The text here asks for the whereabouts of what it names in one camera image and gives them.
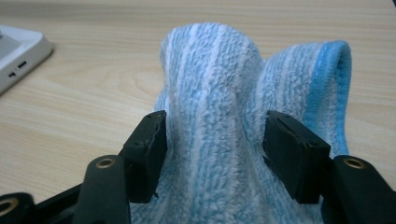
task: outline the terry cloth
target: terry cloth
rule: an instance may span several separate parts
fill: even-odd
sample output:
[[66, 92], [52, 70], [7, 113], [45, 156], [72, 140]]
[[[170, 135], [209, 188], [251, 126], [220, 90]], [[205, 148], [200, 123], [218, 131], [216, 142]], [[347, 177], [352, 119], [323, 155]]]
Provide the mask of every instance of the terry cloth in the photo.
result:
[[133, 223], [319, 223], [320, 204], [301, 205], [262, 158], [267, 110], [287, 113], [347, 154], [351, 76], [344, 41], [308, 43], [268, 59], [227, 25], [173, 30], [162, 42], [168, 152], [157, 192], [131, 204]]

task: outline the white electronic hub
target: white electronic hub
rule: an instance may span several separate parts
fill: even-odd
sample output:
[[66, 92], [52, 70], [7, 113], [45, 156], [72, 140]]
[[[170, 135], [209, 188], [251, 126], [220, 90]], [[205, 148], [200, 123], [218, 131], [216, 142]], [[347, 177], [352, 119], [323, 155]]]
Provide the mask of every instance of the white electronic hub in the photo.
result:
[[0, 24], [0, 94], [45, 60], [52, 51], [43, 34]]

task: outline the wooden table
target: wooden table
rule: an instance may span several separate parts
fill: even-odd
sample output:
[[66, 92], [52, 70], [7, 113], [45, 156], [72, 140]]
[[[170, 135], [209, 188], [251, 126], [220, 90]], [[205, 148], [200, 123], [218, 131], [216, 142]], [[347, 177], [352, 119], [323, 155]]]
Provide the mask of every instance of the wooden table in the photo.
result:
[[349, 42], [350, 154], [371, 162], [396, 189], [391, 0], [0, 0], [1, 23], [40, 31], [54, 46], [0, 96], [0, 195], [26, 191], [42, 202], [80, 183], [91, 160], [117, 154], [163, 87], [162, 39], [201, 21], [236, 27], [265, 58], [297, 43]]

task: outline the black plastic bracket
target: black plastic bracket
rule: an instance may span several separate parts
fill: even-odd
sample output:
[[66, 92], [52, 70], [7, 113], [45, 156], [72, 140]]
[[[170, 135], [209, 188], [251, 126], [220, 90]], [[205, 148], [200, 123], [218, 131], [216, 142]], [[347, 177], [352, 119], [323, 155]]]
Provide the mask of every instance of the black plastic bracket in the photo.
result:
[[297, 119], [268, 111], [265, 163], [298, 203], [318, 203], [329, 223], [396, 223], [396, 192], [372, 164], [329, 158], [330, 146]]
[[1, 196], [0, 223], [130, 223], [129, 203], [148, 203], [155, 194], [166, 151], [166, 113], [148, 114], [119, 156], [88, 165], [82, 184], [39, 204], [27, 193]]

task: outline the towel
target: towel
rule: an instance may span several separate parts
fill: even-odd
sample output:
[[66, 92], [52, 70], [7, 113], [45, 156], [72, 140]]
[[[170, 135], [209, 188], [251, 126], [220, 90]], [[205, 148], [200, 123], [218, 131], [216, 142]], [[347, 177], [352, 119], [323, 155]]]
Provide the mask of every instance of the towel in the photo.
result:
[[267, 110], [287, 113], [347, 154], [351, 56], [345, 41], [307, 43], [263, 59], [247, 36], [218, 23], [174, 29], [154, 110], [167, 111], [158, 198], [131, 204], [133, 223], [320, 223], [265, 165]]

